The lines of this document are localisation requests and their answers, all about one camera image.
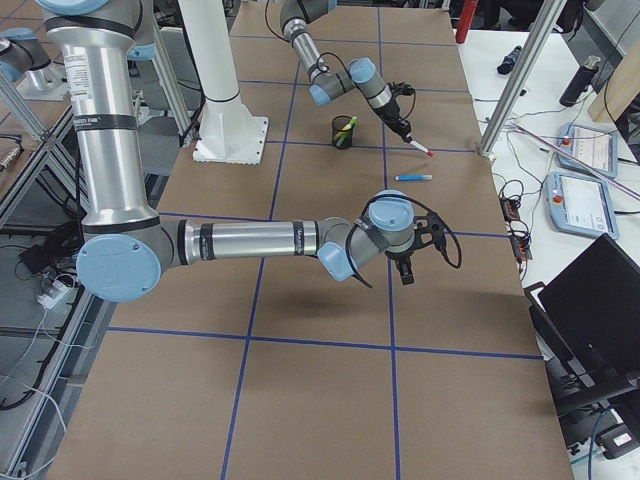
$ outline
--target pen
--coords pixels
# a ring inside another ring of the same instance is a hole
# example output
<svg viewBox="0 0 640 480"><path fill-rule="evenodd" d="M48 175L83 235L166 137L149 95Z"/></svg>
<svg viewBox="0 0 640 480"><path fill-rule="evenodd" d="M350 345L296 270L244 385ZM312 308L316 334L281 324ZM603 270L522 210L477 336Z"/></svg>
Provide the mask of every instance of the pen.
<svg viewBox="0 0 640 480"><path fill-rule="evenodd" d="M348 132L349 130L351 130L355 126L357 121L358 121L358 117L351 117L351 120L349 120L349 123L347 123L344 127L342 127L338 131L338 133L336 133L333 136L333 139L334 140L338 140L340 137L344 137L346 132Z"/></svg>
<svg viewBox="0 0 640 480"><path fill-rule="evenodd" d="M432 175L396 175L396 182L422 182L432 178Z"/></svg>
<svg viewBox="0 0 640 480"><path fill-rule="evenodd" d="M413 145L414 147L416 147L418 150L420 150L421 152L424 152L426 155L433 157L433 152L431 150L429 150L427 147L425 147L424 145L416 142L415 140L411 140L411 145Z"/></svg>

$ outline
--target electrical outlet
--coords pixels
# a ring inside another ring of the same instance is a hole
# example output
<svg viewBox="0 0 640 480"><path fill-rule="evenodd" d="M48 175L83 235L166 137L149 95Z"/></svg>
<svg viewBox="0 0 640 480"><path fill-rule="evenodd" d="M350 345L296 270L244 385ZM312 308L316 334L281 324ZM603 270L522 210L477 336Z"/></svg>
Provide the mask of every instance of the electrical outlet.
<svg viewBox="0 0 640 480"><path fill-rule="evenodd" d="M56 280L53 282L53 285L51 285L51 289L47 293L36 296L36 300L45 310L51 310L60 303L60 300L69 293L69 290L71 290L71 287L65 285L60 280Z"/></svg>

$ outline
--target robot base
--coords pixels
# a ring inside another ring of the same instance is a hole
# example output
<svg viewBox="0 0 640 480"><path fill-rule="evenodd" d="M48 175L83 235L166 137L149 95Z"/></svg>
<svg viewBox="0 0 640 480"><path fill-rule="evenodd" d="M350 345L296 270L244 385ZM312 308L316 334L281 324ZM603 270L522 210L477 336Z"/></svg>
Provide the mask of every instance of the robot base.
<svg viewBox="0 0 640 480"><path fill-rule="evenodd" d="M242 104L237 107L233 112L215 108L205 110L200 139L193 152L195 161L248 165L260 163L269 119L252 116Z"/></svg>
<svg viewBox="0 0 640 480"><path fill-rule="evenodd" d="M66 72L63 66L50 65L47 67L46 75L37 78L42 83L47 79L50 80L50 86L43 89L38 89L34 85L29 75L27 75L16 87L22 98L25 100L45 100L51 102L60 102L64 100L69 93L69 86L67 82L63 82L62 79L66 77Z"/></svg>

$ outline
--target pen holder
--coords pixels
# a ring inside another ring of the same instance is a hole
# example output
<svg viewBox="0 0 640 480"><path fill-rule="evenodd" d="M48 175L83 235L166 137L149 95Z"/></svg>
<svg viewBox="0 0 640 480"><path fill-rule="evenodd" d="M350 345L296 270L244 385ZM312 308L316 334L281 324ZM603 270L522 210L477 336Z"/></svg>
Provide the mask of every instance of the pen holder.
<svg viewBox="0 0 640 480"><path fill-rule="evenodd" d="M353 145L355 125L349 122L351 117L339 115L331 120L331 144L338 150L346 150Z"/></svg>

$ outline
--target black label band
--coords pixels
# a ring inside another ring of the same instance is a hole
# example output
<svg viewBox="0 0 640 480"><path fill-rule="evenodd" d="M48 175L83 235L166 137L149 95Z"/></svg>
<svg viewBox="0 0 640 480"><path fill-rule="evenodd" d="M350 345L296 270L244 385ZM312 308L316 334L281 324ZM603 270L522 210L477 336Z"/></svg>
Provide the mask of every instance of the black label band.
<svg viewBox="0 0 640 480"><path fill-rule="evenodd" d="M300 220L293 221L294 255L304 255L304 224Z"/></svg>
<svg viewBox="0 0 640 480"><path fill-rule="evenodd" d="M76 115L73 117L76 132L86 130L135 130L138 128L136 117L130 115Z"/></svg>
<svg viewBox="0 0 640 480"><path fill-rule="evenodd" d="M384 237L378 227L369 221L366 217L358 217L355 220L355 224L369 237L369 240L380 250L384 252L385 248L389 246L389 242Z"/></svg>
<svg viewBox="0 0 640 480"><path fill-rule="evenodd" d="M125 233L135 230L144 230L145 228L160 225L160 217L151 217L146 220L138 220L128 223L113 223L106 225L82 225L82 231L89 234L107 234L107 233Z"/></svg>
<svg viewBox="0 0 640 480"><path fill-rule="evenodd" d="M215 260L213 253L213 223L203 223L200 226L200 258Z"/></svg>
<svg viewBox="0 0 640 480"><path fill-rule="evenodd" d="M128 25L94 17L62 15L59 17L52 17L44 22L44 28L47 30L47 32L56 28L64 27L96 28L100 30L108 30L111 32L121 33L122 35L126 35L129 38L133 38L136 33L133 28L129 27Z"/></svg>

